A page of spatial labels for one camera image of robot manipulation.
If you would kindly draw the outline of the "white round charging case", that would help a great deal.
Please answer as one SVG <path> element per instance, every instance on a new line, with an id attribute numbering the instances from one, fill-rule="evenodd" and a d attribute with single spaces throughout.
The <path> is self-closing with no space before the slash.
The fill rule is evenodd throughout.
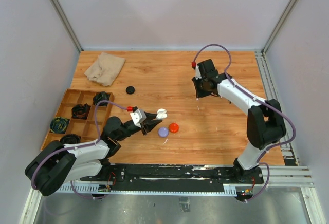
<path id="1" fill-rule="evenodd" d="M 156 119 L 157 120 L 163 120 L 165 118 L 167 118 L 168 115 L 167 115 L 167 110 L 164 109 L 164 108 L 160 108 L 157 113 L 156 113 Z"/>

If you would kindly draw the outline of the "purple round charging case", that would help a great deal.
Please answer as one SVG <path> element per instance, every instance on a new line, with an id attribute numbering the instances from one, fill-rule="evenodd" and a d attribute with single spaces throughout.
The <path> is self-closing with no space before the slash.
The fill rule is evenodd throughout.
<path id="1" fill-rule="evenodd" d="M 169 135 L 169 130 L 166 127 L 161 127 L 158 130 L 158 135 L 162 138 L 165 138 Z"/>

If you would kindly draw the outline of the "orange round charging case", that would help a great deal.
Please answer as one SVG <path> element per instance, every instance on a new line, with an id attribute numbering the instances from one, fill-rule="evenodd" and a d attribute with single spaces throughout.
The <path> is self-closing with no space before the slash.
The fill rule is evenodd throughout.
<path id="1" fill-rule="evenodd" d="M 177 123 L 171 123 L 169 126 L 168 126 L 168 130 L 169 132 L 171 133 L 177 133 L 179 131 L 179 125 Z"/>

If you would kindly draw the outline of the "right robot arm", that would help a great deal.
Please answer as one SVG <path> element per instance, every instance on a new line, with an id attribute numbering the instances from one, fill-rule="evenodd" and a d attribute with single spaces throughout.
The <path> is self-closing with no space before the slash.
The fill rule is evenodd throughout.
<path id="1" fill-rule="evenodd" d="M 197 98 L 225 98 L 247 116 L 248 143 L 242 154 L 234 160 L 232 169 L 234 179 L 244 183 L 259 166 L 260 157 L 266 153 L 266 149 L 286 134 L 283 117 L 273 110 L 280 111 L 280 103 L 275 99 L 265 100 L 254 95 L 228 73 L 219 73 L 211 59 L 200 63 L 193 61 L 191 66 L 195 70 L 192 82 Z"/>

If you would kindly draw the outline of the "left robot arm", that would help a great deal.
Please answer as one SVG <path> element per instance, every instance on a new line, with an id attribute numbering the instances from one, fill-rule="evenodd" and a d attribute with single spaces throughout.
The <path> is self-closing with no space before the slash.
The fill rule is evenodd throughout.
<path id="1" fill-rule="evenodd" d="M 168 115 L 165 109 L 155 114 L 136 109 L 130 116 L 125 123 L 116 116 L 108 118 L 100 137 L 90 142 L 72 145 L 52 141 L 25 168 L 32 188 L 49 196 L 69 181 L 89 176 L 107 179 L 110 168 L 103 160 L 119 151 L 119 142 L 137 132 L 146 135 Z"/>

